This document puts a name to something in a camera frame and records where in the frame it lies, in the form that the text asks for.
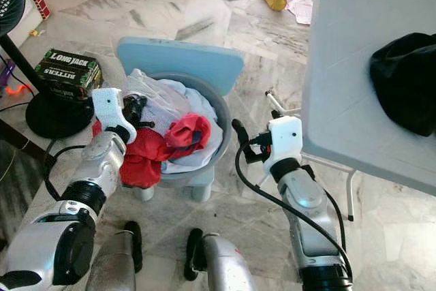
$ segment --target laundry basket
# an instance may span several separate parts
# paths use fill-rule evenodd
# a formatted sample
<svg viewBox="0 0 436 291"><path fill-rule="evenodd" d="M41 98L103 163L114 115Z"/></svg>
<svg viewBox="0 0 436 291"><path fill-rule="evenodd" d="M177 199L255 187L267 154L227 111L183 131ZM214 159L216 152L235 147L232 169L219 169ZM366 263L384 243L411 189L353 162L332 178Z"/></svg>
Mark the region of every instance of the laundry basket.
<svg viewBox="0 0 436 291"><path fill-rule="evenodd" d="M215 177L214 165L223 157L232 133L230 112L222 96L238 78L243 58L231 49L143 37L124 37L117 51L126 74L138 68L156 80L179 81L200 92L215 109L223 141L209 163L192 172L162 174L157 184L159 187L192 187L194 200L208 200ZM137 189L136 194L148 200L153 192Z"/></svg>

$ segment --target marble floor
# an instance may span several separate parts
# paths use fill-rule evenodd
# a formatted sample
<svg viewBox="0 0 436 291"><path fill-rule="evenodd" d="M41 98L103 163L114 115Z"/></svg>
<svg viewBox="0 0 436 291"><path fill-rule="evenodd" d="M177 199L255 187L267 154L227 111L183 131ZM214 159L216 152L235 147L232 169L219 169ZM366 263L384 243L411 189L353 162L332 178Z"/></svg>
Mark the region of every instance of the marble floor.
<svg viewBox="0 0 436 291"><path fill-rule="evenodd" d="M289 108L300 105L310 27L298 25L289 12L273 12L263 0L47 0L52 15L21 50L35 65L49 48L88 53L104 70L105 85L120 87L124 72L116 43L125 35L158 37L234 48L245 67L225 100L233 117L250 134L264 129L270 106L264 97L274 89ZM21 101L27 99L22 95ZM49 140L26 126L24 109L1 117L41 147ZM90 129L60 140L83 144ZM187 190L158 188L143 203L131 190L111 197L97 226L97 244L134 219L143 231L144 268L136 276L141 291L207 290L207 278L183 279L187 235L199 227L218 232L239 247L260 291L301 290L290 254L288 222L281 209L243 187L233 167L236 138L216 169L213 193L198 204ZM77 164L78 153L66 153L52 179L62 191ZM346 214L345 178L336 170L313 164L317 179ZM249 169L256 178L258 167ZM267 189L275 192L272 181ZM355 182L356 221L345 222L347 248L354 272L354 290L434 290L436 286L436 201L432 196L358 173ZM53 201L41 187L23 224ZM86 279L73 287L84 290Z"/></svg>

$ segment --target black cloth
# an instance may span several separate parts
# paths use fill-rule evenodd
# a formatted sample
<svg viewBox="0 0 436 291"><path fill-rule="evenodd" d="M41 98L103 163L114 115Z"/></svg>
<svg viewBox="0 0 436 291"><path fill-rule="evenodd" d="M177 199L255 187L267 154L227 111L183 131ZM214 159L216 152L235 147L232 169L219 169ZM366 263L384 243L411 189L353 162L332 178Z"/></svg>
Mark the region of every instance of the black cloth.
<svg viewBox="0 0 436 291"><path fill-rule="evenodd" d="M374 52L370 76L385 113L406 129L436 130L436 34L411 33Z"/></svg>

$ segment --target cardboard box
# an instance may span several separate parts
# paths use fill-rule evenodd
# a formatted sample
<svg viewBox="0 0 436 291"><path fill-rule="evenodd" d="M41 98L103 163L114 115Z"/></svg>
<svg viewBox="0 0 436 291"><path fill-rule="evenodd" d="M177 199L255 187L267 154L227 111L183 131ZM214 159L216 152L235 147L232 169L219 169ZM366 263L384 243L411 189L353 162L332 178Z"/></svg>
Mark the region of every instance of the cardboard box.
<svg viewBox="0 0 436 291"><path fill-rule="evenodd" d="M102 86L103 75L97 59L50 49L35 67L50 90L72 101L83 101Z"/></svg>

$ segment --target black fan stand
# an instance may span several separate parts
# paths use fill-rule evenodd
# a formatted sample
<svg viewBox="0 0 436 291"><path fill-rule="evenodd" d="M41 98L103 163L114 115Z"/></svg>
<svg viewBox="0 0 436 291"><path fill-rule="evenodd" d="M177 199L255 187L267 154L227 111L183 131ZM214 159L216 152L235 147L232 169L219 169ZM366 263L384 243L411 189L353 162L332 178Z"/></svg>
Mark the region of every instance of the black fan stand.
<svg viewBox="0 0 436 291"><path fill-rule="evenodd" d="M25 0L0 0L0 46L39 91L27 106L27 125L44 138L71 136L89 124L94 111L53 94L7 35L20 21L24 4Z"/></svg>

